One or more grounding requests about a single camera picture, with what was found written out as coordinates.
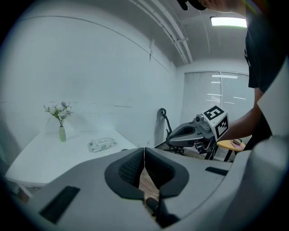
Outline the white artificial flower bouquet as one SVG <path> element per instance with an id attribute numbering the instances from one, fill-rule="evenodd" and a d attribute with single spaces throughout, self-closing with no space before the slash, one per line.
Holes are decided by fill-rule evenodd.
<path id="1" fill-rule="evenodd" d="M 65 102 L 53 106 L 44 106 L 44 109 L 45 112 L 49 113 L 59 121 L 60 127 L 63 127 L 64 120 L 73 114 L 70 104 Z"/>

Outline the rectangular ceiling light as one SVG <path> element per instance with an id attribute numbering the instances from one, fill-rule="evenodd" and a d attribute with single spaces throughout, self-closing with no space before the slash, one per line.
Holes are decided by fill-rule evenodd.
<path id="1" fill-rule="evenodd" d="M 244 18 L 235 17 L 211 17 L 212 26 L 231 26 L 231 27 L 241 27 L 247 28 L 247 22 Z"/>

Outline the person's right forearm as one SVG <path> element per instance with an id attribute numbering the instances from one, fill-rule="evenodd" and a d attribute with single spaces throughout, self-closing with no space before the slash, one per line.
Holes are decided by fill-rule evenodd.
<path id="1" fill-rule="evenodd" d="M 252 135 L 259 119 L 261 117 L 261 110 L 257 104 L 238 120 L 230 123 L 228 132 L 225 134 L 224 139 L 238 139 Z"/>

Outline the window with white blinds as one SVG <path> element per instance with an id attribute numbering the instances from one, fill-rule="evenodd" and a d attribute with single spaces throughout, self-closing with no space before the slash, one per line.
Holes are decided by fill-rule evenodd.
<path id="1" fill-rule="evenodd" d="M 214 106 L 226 111 L 230 122 L 239 119 L 254 104 L 254 89 L 248 87 L 248 80 L 248 75 L 230 72 L 185 74 L 180 123 Z"/>

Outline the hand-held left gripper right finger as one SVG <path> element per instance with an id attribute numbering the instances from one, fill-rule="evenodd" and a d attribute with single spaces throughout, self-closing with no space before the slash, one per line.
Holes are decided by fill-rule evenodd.
<path id="1" fill-rule="evenodd" d="M 168 227 L 196 210 L 220 186 L 232 164 L 144 149 L 144 165 L 159 190 L 156 221 Z"/>

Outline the round yellow side table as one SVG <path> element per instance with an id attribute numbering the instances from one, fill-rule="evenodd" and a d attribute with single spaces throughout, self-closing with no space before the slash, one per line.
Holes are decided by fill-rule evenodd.
<path id="1" fill-rule="evenodd" d="M 244 148 L 245 148 L 245 146 L 246 146 L 245 143 L 243 143 L 243 142 L 242 142 L 240 145 L 242 145 Z M 224 149 L 227 149 L 227 150 L 228 150 L 227 155 L 226 155 L 226 157 L 225 157 L 225 159 L 224 159 L 224 162 L 227 162 L 227 161 L 229 160 L 229 158 L 231 157 L 232 152 L 235 152 L 235 154 L 236 154 L 236 153 L 238 153 L 238 152 L 242 152 L 242 151 L 243 151 L 243 150 L 240 150 L 240 149 L 235 149 L 235 148 L 232 146 L 230 140 L 219 141 L 219 142 L 217 142 L 217 146 L 218 146 L 219 148 L 224 148 Z"/>

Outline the white ceiling pipes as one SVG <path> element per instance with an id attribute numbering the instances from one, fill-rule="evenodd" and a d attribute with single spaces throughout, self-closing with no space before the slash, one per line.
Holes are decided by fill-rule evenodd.
<path id="1" fill-rule="evenodd" d="M 152 18 L 164 31 L 170 39 L 172 45 L 176 48 L 184 64 L 193 62 L 190 48 L 188 46 L 188 37 L 177 24 L 173 13 L 165 7 L 160 0 L 128 0 L 134 6 L 146 13 Z"/>

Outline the white wet wipe pack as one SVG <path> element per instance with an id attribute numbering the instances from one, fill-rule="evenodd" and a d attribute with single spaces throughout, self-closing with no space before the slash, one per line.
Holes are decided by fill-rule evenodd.
<path id="1" fill-rule="evenodd" d="M 102 148 L 100 148 L 100 146 L 96 146 L 95 139 L 93 139 L 88 143 L 88 148 L 89 148 L 90 152 L 100 152 L 103 150 L 111 149 L 117 145 L 117 142 L 110 137 L 101 138 L 101 139 L 109 139 L 111 141 L 111 143 L 109 145 L 107 145 L 106 147 L 102 146 Z"/>

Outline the person's black clothing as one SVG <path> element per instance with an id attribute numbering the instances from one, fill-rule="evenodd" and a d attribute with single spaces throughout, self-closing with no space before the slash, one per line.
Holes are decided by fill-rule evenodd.
<path id="1" fill-rule="evenodd" d="M 281 0 L 245 0 L 247 35 L 244 55 L 250 88 L 266 92 L 289 54 L 288 4 Z"/>

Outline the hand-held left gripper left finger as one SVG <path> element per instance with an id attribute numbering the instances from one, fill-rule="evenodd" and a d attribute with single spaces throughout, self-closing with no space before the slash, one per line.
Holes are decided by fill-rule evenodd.
<path id="1" fill-rule="evenodd" d="M 39 231 L 156 231 L 136 183 L 144 149 L 82 162 L 36 192 L 27 215 Z"/>

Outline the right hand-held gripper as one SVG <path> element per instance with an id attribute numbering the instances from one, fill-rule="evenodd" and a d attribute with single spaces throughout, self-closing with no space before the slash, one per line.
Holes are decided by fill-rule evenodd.
<path id="1" fill-rule="evenodd" d="M 200 154 L 212 152 L 219 139 L 228 131 L 228 114 L 218 106 L 197 114 L 193 122 L 179 125 L 173 132 L 178 137 L 169 137 L 175 147 L 193 147 Z"/>

